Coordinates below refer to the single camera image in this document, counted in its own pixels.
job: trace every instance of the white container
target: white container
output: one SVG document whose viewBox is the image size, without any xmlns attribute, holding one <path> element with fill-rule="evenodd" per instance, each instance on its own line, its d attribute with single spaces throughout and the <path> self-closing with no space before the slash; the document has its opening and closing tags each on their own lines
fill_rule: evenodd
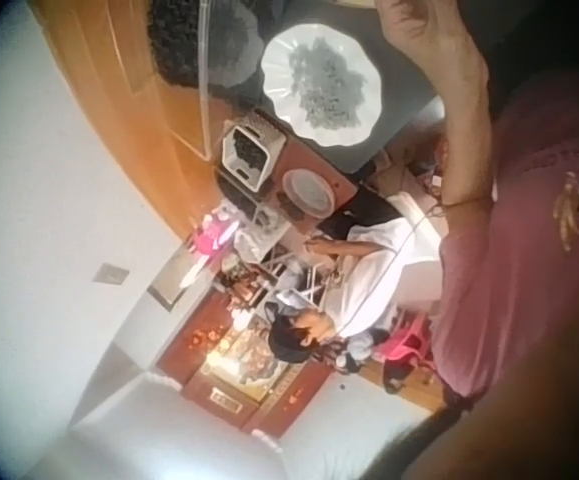
<svg viewBox="0 0 579 480">
<path fill-rule="evenodd" d="M 266 156 L 262 170 L 252 169 L 238 158 L 234 134 L 242 133 Z M 259 115 L 251 113 L 238 121 L 222 140 L 222 164 L 231 175 L 252 192 L 258 193 L 278 162 L 286 137 Z"/>
</svg>

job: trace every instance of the white shirt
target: white shirt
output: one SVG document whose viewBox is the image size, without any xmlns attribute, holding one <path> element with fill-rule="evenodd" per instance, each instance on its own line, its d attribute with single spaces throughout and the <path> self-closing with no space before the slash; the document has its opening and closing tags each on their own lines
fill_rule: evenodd
<svg viewBox="0 0 579 480">
<path fill-rule="evenodd" d="M 343 259 L 342 284 L 329 290 L 324 304 L 324 311 L 333 319 L 338 336 L 348 338 L 379 320 L 391 319 L 397 307 L 393 297 L 404 267 L 428 260 L 414 256 L 415 235 L 412 232 L 405 218 L 351 229 L 347 240 L 373 242 L 386 248 L 360 259 Z"/>
</svg>

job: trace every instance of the white bowl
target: white bowl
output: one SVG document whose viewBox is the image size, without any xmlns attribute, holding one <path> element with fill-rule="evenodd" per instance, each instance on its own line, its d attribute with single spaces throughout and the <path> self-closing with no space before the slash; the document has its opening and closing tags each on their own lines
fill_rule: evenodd
<svg viewBox="0 0 579 480">
<path fill-rule="evenodd" d="M 358 118 L 356 126 L 335 130 L 314 128 L 307 120 L 307 111 L 300 106 L 300 94 L 292 91 L 291 54 L 303 45 L 312 48 L 318 39 L 324 39 L 332 50 L 344 57 L 350 72 L 364 78 L 364 101 L 355 112 Z M 296 25 L 280 33 L 265 49 L 262 70 L 265 74 L 264 92 L 273 101 L 277 117 L 289 123 L 297 135 L 312 139 L 323 147 L 363 142 L 382 112 L 382 82 L 378 70 L 356 40 L 326 25 Z"/>
</svg>

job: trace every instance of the table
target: table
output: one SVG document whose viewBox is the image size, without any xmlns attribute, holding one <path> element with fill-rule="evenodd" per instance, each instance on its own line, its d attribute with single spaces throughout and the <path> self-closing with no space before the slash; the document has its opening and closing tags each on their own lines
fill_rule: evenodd
<svg viewBox="0 0 579 480">
<path fill-rule="evenodd" d="M 476 43 L 486 52 L 545 1 L 464 0 L 461 10 Z M 433 100 L 434 90 L 423 73 L 384 39 L 375 10 L 336 6 L 322 0 L 287 3 L 282 29 L 313 22 L 340 30 L 363 46 L 382 76 L 382 114 L 366 141 L 350 147 L 322 147 L 305 140 L 337 169 L 354 173 Z M 273 104 L 264 95 L 261 108 L 274 115 Z"/>
</svg>

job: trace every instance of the wooden door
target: wooden door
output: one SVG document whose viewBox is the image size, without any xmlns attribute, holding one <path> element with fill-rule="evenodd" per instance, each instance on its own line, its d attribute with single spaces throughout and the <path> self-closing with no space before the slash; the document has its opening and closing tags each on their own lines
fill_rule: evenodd
<svg viewBox="0 0 579 480">
<path fill-rule="evenodd" d="M 29 1 L 90 123 L 151 206 L 186 238 L 222 194 L 202 158 L 197 92 L 166 85 L 152 63 L 148 0 Z M 212 112 L 228 117 L 223 107 Z"/>
</svg>

